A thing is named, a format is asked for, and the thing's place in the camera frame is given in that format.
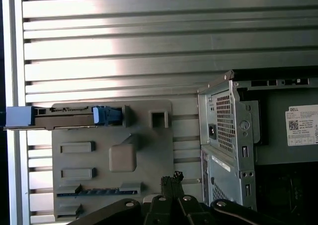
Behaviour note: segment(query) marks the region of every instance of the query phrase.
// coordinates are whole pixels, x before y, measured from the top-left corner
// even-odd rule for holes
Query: white label
[[[216,163],[218,163],[220,166],[222,166],[224,169],[226,169],[228,172],[231,171],[231,168],[226,165],[225,163],[223,163],[222,161],[220,161],[219,159],[215,158],[214,156],[212,156],[212,160],[214,160]]]
[[[285,115],[288,146],[318,144],[318,105],[289,107]]]

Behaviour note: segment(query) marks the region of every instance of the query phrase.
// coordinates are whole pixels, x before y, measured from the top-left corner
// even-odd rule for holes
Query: qr code
[[[298,121],[289,121],[289,130],[298,130]]]

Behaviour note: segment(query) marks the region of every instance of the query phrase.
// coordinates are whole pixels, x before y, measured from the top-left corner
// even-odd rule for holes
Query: corrugated metal wall
[[[23,0],[15,7],[23,12],[25,103],[172,100],[175,168],[187,171],[185,190],[202,198],[197,88],[233,68],[317,65],[317,6],[317,0]],[[50,132],[29,132],[27,146],[23,221],[30,210],[32,224],[53,222]]]

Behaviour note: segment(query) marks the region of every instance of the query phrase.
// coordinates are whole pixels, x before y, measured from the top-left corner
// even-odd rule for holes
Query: blue plastic clip
[[[32,106],[6,108],[6,127],[28,127],[33,125],[34,110]]]
[[[123,115],[118,109],[107,106],[93,107],[93,117],[95,125],[108,126],[113,123],[122,123]]]

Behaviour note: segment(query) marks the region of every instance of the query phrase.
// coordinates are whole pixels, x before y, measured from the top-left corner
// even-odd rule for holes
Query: metal sheet
[[[185,194],[189,194],[197,198],[199,203],[203,202],[203,197],[202,197],[202,184],[184,184],[182,185],[183,191]]]
[[[2,0],[6,106],[24,106],[24,60],[21,0]],[[29,224],[26,134],[7,133],[11,224]]]
[[[197,157],[200,157],[200,154],[201,154],[200,149],[174,150],[173,158],[174,159],[197,158]]]
[[[182,171],[184,179],[200,179],[201,178],[201,162],[177,163],[174,169]]]
[[[39,0],[23,2],[23,16],[222,10],[316,5],[316,0]]]
[[[224,53],[108,60],[47,61],[25,65],[25,80],[219,72],[242,68],[318,65],[317,50]]]
[[[29,167],[52,167],[52,158],[30,159]]]
[[[53,214],[51,215],[35,215],[30,218],[32,224],[52,223],[55,221]]]
[[[29,173],[30,189],[49,189],[53,188],[52,171],[37,171]]]
[[[105,55],[234,51],[237,49],[254,51],[255,49],[315,46],[317,40],[317,30],[115,39],[89,38],[26,43],[24,52],[26,60],[43,60]]]
[[[30,194],[30,211],[52,211],[53,193]]]
[[[80,91],[80,92],[56,92],[28,94],[26,102],[49,102],[66,100],[85,100],[85,99],[103,99],[134,96],[156,96],[156,95],[178,95],[195,94],[197,85],[174,86],[174,87],[148,87],[140,89],[119,89],[119,90],[101,90],[101,91]]]
[[[185,99],[172,99],[172,113],[174,116],[198,114],[198,100],[196,97]]]
[[[52,144],[52,133],[45,130],[27,131],[28,145],[41,146]]]
[[[62,91],[101,90],[116,88],[140,88],[148,86],[175,86],[203,84],[214,79],[218,74],[193,75],[154,75],[147,78],[143,76],[121,77],[111,79],[77,79],[61,81],[43,81],[25,87],[26,93],[47,93]]]
[[[196,137],[200,135],[199,120],[176,120],[172,122],[174,137]]]
[[[52,156],[52,149],[29,150],[28,155],[29,155],[29,158],[51,157]]]
[[[100,28],[82,28],[82,29],[58,29],[58,30],[33,30],[25,31],[25,39],[46,39],[46,38],[65,38],[76,36],[102,36],[102,35],[120,35],[137,33],[172,33],[185,31],[210,31],[220,32],[237,29],[267,29],[267,28],[286,28],[294,27],[295,24],[301,26],[317,26],[318,19],[309,18],[299,22],[299,19],[284,20],[240,20],[234,22],[187,22],[174,24],[153,24],[122,27],[100,27]]]
[[[174,142],[174,150],[200,149],[200,141]]]
[[[203,24],[215,24],[214,27],[209,30],[214,30],[216,26],[225,29],[235,28],[251,28],[252,26],[258,26],[258,22],[263,22],[265,26],[261,28],[277,26],[287,26],[288,22],[291,27],[295,27],[293,22],[300,18],[303,18],[301,22],[298,21],[299,26],[306,23],[311,24],[315,21],[311,19],[318,15],[318,11],[315,9],[298,10],[291,9],[289,11],[251,11],[251,12],[208,12],[208,13],[182,13],[171,15],[135,15],[125,17],[92,17],[92,18],[79,18],[79,19],[54,19],[54,20],[37,20],[27,21],[23,23],[24,30],[50,30],[50,29],[81,29],[91,28],[98,29],[99,27],[120,27],[120,26],[147,26],[147,25],[162,25],[173,27],[176,23],[191,25],[196,24],[200,26]]]

